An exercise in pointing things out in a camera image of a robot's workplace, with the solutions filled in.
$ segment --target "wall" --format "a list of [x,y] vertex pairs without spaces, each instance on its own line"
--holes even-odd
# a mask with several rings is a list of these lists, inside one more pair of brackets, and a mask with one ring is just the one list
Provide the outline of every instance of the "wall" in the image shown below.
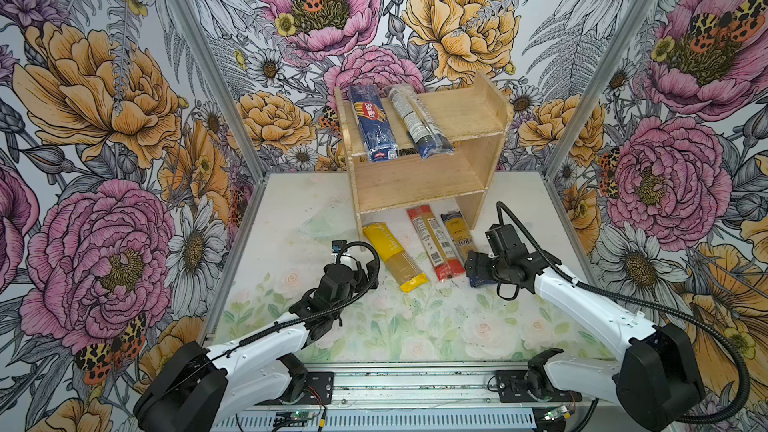
[[168,13],[0,0],[0,428],[136,430],[254,180]]
[[[693,314],[742,352],[747,408],[698,430],[768,430],[767,4],[746,2],[755,19],[739,22],[745,1],[659,0],[600,98],[597,156],[574,145],[554,178],[607,290]],[[693,341],[707,388],[697,413],[724,407],[736,389],[730,357],[692,326],[644,312]]]
[[[306,0],[192,1],[265,168],[282,172],[344,169],[335,86],[422,92],[477,71],[517,113],[499,168],[541,169],[631,0],[324,0],[314,12]],[[581,163],[603,145],[603,117],[581,137]]]

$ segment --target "wooden shelf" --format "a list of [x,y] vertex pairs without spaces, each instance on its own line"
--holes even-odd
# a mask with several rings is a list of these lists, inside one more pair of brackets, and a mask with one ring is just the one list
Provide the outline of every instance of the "wooden shelf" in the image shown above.
[[463,154],[434,156],[428,160],[415,154],[387,162],[358,163],[355,169],[361,214],[485,190],[485,183]]
[[[338,87],[334,94],[360,237],[362,214],[451,197],[456,197],[469,227],[475,227],[513,114],[509,100],[493,82],[477,74],[472,87],[418,95],[455,148],[452,156],[427,160],[415,154],[368,162],[352,104],[342,99]],[[383,99],[382,104],[398,147],[413,148],[392,103]]]
[[[442,133],[446,134],[446,138],[451,143],[504,133],[506,118],[500,118],[493,108],[494,104],[486,101],[485,97],[479,96],[475,88],[428,92],[418,94],[418,98],[424,102],[437,124],[440,125]],[[354,109],[348,101],[344,102],[345,106],[342,113],[346,115],[347,122],[357,124]],[[390,110],[394,114],[394,120],[390,118],[389,124],[392,126],[392,133],[395,134],[397,146],[400,149],[413,148],[414,145],[406,130],[406,124],[399,119],[397,112],[392,107],[392,102],[389,99],[382,99],[382,105],[387,111],[387,117],[390,117]],[[360,129],[351,128],[350,138],[351,156],[365,156],[368,151],[365,144],[362,143]]]

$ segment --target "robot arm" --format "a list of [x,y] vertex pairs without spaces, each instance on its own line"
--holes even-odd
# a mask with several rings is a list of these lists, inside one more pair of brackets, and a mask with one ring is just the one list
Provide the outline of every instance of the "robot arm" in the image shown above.
[[374,252],[368,274],[343,254],[360,244],[334,242],[337,263],[326,265],[320,285],[274,324],[208,349],[197,342],[180,348],[134,406],[139,427],[147,432],[207,432],[216,422],[264,400],[295,401],[306,368],[293,353],[321,338],[337,319],[341,322],[345,306],[378,287],[379,257],[370,245],[363,244]]
[[[621,405],[648,430],[662,430],[702,401],[704,384],[682,329],[673,324],[659,327],[643,312],[629,312],[579,287],[576,275],[556,257],[546,251],[529,254],[512,225],[494,225],[485,235],[493,257],[470,252],[467,276],[515,285],[508,300],[517,297],[520,288],[538,294],[576,319],[615,357],[597,360],[545,350],[528,362],[524,384],[500,383],[500,388],[527,388],[539,398],[555,389],[575,390]],[[552,263],[559,265],[560,274]]]

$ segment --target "pasta package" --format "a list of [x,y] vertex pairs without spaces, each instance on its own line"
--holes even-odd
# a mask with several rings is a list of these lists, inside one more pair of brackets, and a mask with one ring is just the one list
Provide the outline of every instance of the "pasta package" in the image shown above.
[[397,281],[400,290],[410,292],[419,285],[429,282],[427,276],[402,248],[384,222],[368,224],[362,228],[362,233],[379,253],[379,258],[384,261],[384,265]]
[[429,206],[419,206],[408,209],[408,216],[416,229],[418,238],[422,241],[429,261],[435,268],[437,280],[443,282],[447,278],[464,274],[464,267],[453,253],[451,243],[442,231],[440,223]]
[[[448,234],[453,239],[453,245],[456,247],[456,252],[458,252],[462,264],[466,266],[467,256],[469,256],[470,251],[477,252],[478,248],[475,246],[475,241],[472,240],[472,234],[464,220],[464,216],[462,216],[460,211],[454,210],[447,214],[441,214],[440,218],[442,223],[446,225]],[[469,285],[473,288],[495,283],[494,281],[471,277],[469,273],[467,273],[467,276],[469,277]]]
[[392,133],[377,86],[350,86],[347,91],[355,118],[360,127],[362,143],[366,144],[368,159],[381,162],[397,158],[397,140]]
[[453,147],[442,134],[432,114],[429,113],[413,86],[409,83],[398,83],[385,88],[392,106],[406,124],[408,134],[418,149],[422,159],[436,154],[453,155]]

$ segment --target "floral tablecloth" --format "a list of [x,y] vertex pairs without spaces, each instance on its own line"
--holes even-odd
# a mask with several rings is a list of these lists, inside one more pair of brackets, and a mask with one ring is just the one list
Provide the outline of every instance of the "floral tablecloth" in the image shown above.
[[[550,252],[579,273],[573,250],[535,173],[496,174],[473,231],[480,249],[487,249],[482,232],[495,221],[493,204],[499,199]],[[453,200],[432,204],[436,215],[455,207]],[[342,313],[343,327],[336,323],[298,354],[301,360],[527,360],[549,347],[584,357],[610,357],[589,332],[537,296],[523,291],[516,301],[505,302],[494,288],[473,289],[465,279],[438,282],[405,211],[378,212],[366,218],[388,224],[430,283],[405,294],[383,268],[379,288],[348,307]],[[356,238],[345,175],[272,175],[215,341],[263,327],[315,287],[322,266],[332,260],[330,243],[337,238]]]

